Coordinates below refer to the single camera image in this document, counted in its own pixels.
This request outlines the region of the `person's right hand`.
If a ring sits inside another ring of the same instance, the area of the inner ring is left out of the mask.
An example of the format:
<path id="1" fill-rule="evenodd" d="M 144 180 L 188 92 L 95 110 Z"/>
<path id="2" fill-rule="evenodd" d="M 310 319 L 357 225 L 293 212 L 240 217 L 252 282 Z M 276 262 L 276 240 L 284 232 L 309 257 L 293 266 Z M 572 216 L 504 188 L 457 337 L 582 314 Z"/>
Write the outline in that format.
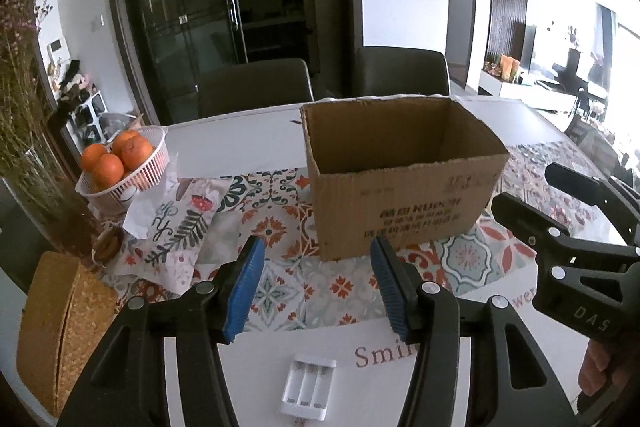
<path id="1" fill-rule="evenodd" d="M 578 375 L 580 390 L 592 397 L 608 381 L 616 387 L 625 387 L 636 369 L 638 358 L 638 347 L 613 348 L 590 339 Z"/>

